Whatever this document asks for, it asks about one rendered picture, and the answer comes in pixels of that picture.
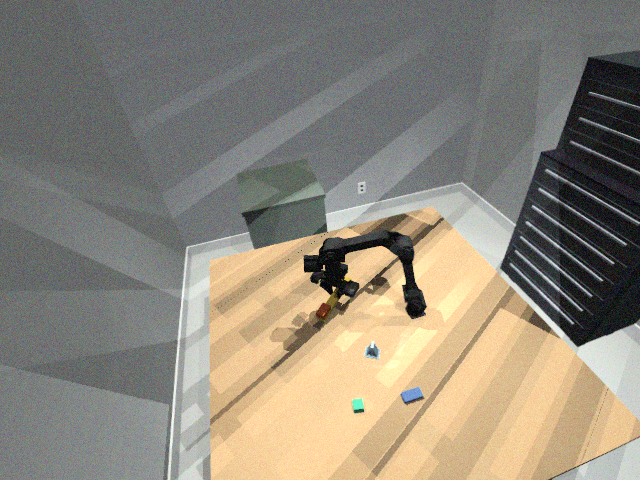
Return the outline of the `green cube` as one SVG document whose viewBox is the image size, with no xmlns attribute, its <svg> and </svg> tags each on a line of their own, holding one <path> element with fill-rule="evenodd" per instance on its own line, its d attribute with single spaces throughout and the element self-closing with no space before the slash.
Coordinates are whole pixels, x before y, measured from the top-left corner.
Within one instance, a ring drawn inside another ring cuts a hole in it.
<svg viewBox="0 0 640 480">
<path fill-rule="evenodd" d="M 353 413 L 364 413 L 362 398 L 352 399 Z"/>
</svg>

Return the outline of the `yellow long bar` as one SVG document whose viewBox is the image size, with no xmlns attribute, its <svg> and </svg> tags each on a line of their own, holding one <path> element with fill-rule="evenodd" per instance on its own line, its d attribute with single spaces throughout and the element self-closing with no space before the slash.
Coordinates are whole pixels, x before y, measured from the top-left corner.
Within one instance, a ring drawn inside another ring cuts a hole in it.
<svg viewBox="0 0 640 480">
<path fill-rule="evenodd" d="M 346 281 L 351 280 L 351 278 L 346 277 L 345 279 Z M 329 297 L 329 299 L 327 300 L 326 303 L 322 303 L 322 305 L 320 306 L 320 308 L 317 310 L 316 312 L 316 317 L 318 320 L 325 322 L 326 319 L 328 318 L 328 316 L 330 315 L 330 313 L 332 312 L 332 310 L 334 309 L 334 307 L 336 306 L 336 304 L 339 301 L 339 298 L 337 296 L 337 291 L 338 291 L 338 287 L 336 287 L 336 289 L 334 290 L 334 292 L 332 293 L 332 295 Z"/>
</svg>

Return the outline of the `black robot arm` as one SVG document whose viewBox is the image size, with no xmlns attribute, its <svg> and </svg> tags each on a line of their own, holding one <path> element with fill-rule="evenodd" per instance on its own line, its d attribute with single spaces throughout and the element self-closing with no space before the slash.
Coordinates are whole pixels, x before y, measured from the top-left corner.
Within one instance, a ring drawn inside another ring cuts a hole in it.
<svg viewBox="0 0 640 480">
<path fill-rule="evenodd" d="M 378 246 L 386 247 L 397 255 L 403 264 L 406 284 L 402 285 L 402 293 L 404 302 L 407 303 L 405 309 L 408 315 L 411 319 L 425 316 L 424 310 L 427 305 L 423 292 L 418 289 L 415 282 L 412 265 L 414 250 L 412 239 L 408 235 L 381 229 L 378 232 L 351 238 L 327 238 L 319 249 L 319 255 L 304 255 L 304 272 L 321 272 L 325 265 L 325 271 L 328 274 L 337 274 L 343 268 L 341 277 L 344 281 L 348 273 L 348 265 L 342 264 L 345 262 L 345 255 Z"/>
</svg>

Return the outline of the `dark blue rectangular bar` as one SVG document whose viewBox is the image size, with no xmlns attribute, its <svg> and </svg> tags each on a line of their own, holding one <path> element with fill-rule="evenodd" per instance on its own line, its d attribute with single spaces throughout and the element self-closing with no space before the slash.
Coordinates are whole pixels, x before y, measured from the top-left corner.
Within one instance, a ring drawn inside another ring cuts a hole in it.
<svg viewBox="0 0 640 480">
<path fill-rule="evenodd" d="M 423 398 L 423 394 L 419 387 L 400 392 L 400 396 L 405 403 Z"/>
</svg>

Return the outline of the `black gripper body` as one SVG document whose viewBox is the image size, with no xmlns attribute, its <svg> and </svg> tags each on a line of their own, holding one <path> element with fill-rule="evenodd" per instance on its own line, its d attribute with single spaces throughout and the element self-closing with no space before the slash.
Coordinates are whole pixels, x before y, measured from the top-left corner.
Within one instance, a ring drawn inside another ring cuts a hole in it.
<svg viewBox="0 0 640 480">
<path fill-rule="evenodd" d="M 340 272 L 337 274 L 328 274 L 326 271 L 321 270 L 321 272 L 313 272 L 310 277 L 312 283 L 318 284 L 319 280 L 321 285 L 326 286 L 331 285 L 333 287 L 338 287 L 340 291 L 343 291 L 345 296 L 353 298 L 357 291 L 359 290 L 359 283 L 354 282 L 352 280 L 342 281 L 341 272 L 343 268 L 341 268 Z"/>
</svg>

